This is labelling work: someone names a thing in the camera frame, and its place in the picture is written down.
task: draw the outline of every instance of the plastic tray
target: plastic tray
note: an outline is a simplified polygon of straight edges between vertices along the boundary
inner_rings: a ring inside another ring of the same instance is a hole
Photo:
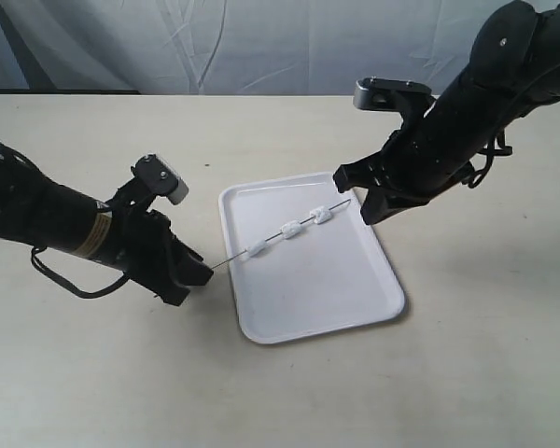
[[[256,343],[281,343],[396,317],[402,288],[353,192],[339,194],[321,173],[239,185],[219,198],[230,256],[309,211],[351,202],[321,225],[290,240],[278,238],[260,255],[230,263],[239,324]]]

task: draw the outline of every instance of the white table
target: white table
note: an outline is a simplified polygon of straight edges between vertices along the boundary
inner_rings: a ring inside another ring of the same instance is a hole
[[[212,263],[224,188],[333,171],[399,125],[350,104],[0,96],[0,140],[100,199],[159,152],[191,194],[156,206]],[[83,301],[0,241],[0,446],[560,447],[560,105],[508,137],[480,188],[379,227],[411,301],[393,325],[257,346],[227,272],[180,308],[131,284]],[[44,259],[89,289],[117,277]]]

